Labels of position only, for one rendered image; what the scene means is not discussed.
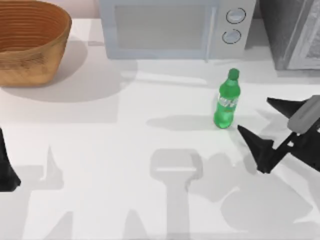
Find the pale microwave door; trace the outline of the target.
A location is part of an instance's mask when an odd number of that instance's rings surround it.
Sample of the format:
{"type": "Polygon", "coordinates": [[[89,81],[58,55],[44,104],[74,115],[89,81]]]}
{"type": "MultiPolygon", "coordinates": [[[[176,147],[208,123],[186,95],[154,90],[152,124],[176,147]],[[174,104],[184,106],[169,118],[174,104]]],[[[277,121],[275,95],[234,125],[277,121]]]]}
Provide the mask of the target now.
{"type": "Polygon", "coordinates": [[[98,0],[108,58],[209,58],[216,0],[98,0]]]}

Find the pale microwave oven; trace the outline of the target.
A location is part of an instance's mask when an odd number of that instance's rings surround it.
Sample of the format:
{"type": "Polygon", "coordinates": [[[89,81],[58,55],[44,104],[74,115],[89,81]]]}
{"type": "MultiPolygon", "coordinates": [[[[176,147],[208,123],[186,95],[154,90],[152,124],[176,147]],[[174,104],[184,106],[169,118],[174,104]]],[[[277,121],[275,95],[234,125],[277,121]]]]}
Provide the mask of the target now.
{"type": "Polygon", "coordinates": [[[212,34],[209,40],[209,56],[204,61],[215,59],[237,59],[243,55],[252,23],[257,0],[215,0],[217,9],[211,22],[212,34]],[[246,12],[244,21],[231,24],[226,20],[226,14],[231,9],[242,8],[246,12]],[[241,32],[241,39],[235,44],[226,44],[222,35],[232,29],[241,32]]]}

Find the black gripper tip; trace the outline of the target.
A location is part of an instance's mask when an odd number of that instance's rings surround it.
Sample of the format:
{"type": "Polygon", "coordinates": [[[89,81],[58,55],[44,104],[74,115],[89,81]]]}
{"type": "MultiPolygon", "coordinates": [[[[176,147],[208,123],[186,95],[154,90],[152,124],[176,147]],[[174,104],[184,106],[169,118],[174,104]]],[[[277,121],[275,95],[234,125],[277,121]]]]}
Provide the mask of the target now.
{"type": "Polygon", "coordinates": [[[0,127],[0,193],[15,191],[21,182],[10,163],[3,130],[0,127]]]}

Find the green bottle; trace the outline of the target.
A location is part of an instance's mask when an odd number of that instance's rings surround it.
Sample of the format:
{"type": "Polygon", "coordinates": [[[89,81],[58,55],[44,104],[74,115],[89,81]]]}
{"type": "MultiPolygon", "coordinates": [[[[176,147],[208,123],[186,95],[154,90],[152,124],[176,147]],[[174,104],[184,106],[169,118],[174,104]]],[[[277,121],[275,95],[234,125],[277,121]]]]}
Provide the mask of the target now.
{"type": "Polygon", "coordinates": [[[219,87],[213,122],[220,129],[230,127],[234,121],[236,107],[241,95],[239,77],[240,71],[237,68],[231,68],[226,80],[219,87]]]}

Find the woven wooden basket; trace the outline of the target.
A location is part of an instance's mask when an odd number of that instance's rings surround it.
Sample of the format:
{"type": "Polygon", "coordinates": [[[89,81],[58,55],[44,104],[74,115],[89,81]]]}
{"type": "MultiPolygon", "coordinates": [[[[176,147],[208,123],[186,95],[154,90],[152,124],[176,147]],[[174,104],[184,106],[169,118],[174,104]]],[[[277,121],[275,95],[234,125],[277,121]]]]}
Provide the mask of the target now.
{"type": "Polygon", "coordinates": [[[64,56],[72,18],[41,0],[0,0],[0,87],[49,83],[64,56]]]}

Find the microwave knob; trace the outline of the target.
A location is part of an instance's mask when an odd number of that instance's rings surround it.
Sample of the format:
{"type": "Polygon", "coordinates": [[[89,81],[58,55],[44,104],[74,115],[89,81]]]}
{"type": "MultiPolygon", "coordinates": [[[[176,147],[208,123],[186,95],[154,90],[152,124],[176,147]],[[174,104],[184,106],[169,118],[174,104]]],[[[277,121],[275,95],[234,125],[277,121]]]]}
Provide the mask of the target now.
{"type": "Polygon", "coordinates": [[[226,13],[226,20],[230,24],[239,24],[239,23],[243,22],[245,18],[246,18],[246,11],[240,7],[230,9],[226,13]]]}
{"type": "Polygon", "coordinates": [[[228,45],[236,44],[237,42],[239,42],[241,40],[241,38],[242,38],[242,34],[237,29],[225,31],[221,36],[222,41],[228,45]]]}

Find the grey cabinet with dark inside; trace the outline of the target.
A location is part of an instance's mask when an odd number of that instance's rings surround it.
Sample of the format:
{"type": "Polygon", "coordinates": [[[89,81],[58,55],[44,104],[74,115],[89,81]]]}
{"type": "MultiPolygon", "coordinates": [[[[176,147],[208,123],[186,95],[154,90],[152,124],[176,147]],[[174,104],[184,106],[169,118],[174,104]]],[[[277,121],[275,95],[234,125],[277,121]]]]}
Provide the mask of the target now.
{"type": "Polygon", "coordinates": [[[320,0],[259,0],[277,70],[320,70],[320,0]]]}

